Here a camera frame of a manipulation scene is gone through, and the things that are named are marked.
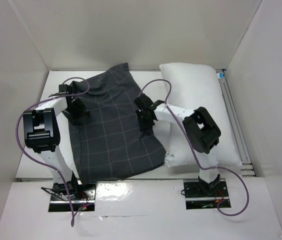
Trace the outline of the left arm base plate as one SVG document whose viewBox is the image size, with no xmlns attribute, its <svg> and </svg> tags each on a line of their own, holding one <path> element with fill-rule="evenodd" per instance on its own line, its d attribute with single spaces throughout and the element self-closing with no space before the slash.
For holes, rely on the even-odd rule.
<svg viewBox="0 0 282 240">
<path fill-rule="evenodd" d="M 70 195 L 74 212 L 79 210 L 81 212 L 94 212 L 97 184 L 89 183 L 85 186 L 80 184 L 79 187 L 81 189 L 78 193 Z M 48 212 L 61 213 L 71 211 L 67 195 L 57 193 L 53 188 L 41 187 L 40 189 L 50 195 Z"/>
</svg>

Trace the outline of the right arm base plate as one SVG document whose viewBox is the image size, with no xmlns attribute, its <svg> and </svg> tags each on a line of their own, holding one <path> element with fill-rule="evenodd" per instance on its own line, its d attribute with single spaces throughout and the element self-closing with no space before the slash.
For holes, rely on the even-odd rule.
<svg viewBox="0 0 282 240">
<path fill-rule="evenodd" d="M 221 179 L 217 186 L 209 192 L 200 188 L 198 179 L 185 179 L 180 194 L 185 198 L 186 210 L 205 210 L 231 208 L 230 195 L 225 179 Z"/>
</svg>

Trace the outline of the white pillow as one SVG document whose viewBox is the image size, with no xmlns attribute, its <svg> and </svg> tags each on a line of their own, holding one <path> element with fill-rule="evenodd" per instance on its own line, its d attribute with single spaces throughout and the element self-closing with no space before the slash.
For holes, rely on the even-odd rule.
<svg viewBox="0 0 282 240">
<path fill-rule="evenodd" d="M 161 64 L 159 68 L 163 79 L 168 81 L 166 89 L 171 90 L 168 103 L 192 110 L 206 108 L 221 131 L 219 144 L 211 150 L 211 155 L 216 159 L 210 163 L 207 154 L 191 151 L 180 127 L 172 123 L 165 166 L 200 164 L 204 168 L 216 165 L 240 167 L 242 162 L 216 70 L 208 65 L 179 62 Z"/>
</svg>

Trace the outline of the dark grey checked pillowcase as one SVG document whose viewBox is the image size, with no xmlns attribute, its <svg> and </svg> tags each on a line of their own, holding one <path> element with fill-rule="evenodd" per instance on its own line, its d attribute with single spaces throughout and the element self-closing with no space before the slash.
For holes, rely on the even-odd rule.
<svg viewBox="0 0 282 240">
<path fill-rule="evenodd" d="M 70 85 L 90 113 L 68 126 L 83 185 L 130 178 L 164 164 L 166 151 L 154 132 L 140 131 L 134 100 L 141 89 L 127 63 Z"/>
</svg>

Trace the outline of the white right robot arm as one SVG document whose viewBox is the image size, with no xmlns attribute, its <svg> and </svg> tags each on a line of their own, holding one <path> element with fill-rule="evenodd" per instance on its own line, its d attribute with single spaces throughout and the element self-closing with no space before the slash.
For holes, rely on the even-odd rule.
<svg viewBox="0 0 282 240">
<path fill-rule="evenodd" d="M 211 196 L 220 182 L 216 146 L 221 130 L 206 108 L 186 109 L 163 100 L 153 102 L 146 94 L 135 100 L 135 111 L 141 131 L 151 130 L 156 121 L 178 125 L 185 137 L 200 171 L 198 186 L 201 194 Z"/>
</svg>

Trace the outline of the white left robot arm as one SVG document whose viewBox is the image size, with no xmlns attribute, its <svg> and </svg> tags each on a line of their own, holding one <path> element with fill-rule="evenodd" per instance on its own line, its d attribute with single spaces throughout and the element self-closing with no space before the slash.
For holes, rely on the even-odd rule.
<svg viewBox="0 0 282 240">
<path fill-rule="evenodd" d="M 51 97 L 35 109 L 24 111 L 24 142 L 27 148 L 43 159 L 42 164 L 49 168 L 56 193 L 73 200 L 78 197 L 80 187 L 60 150 L 61 134 L 57 116 L 61 113 L 72 125 L 79 125 L 84 116 L 90 116 L 79 98 Z"/>
</svg>

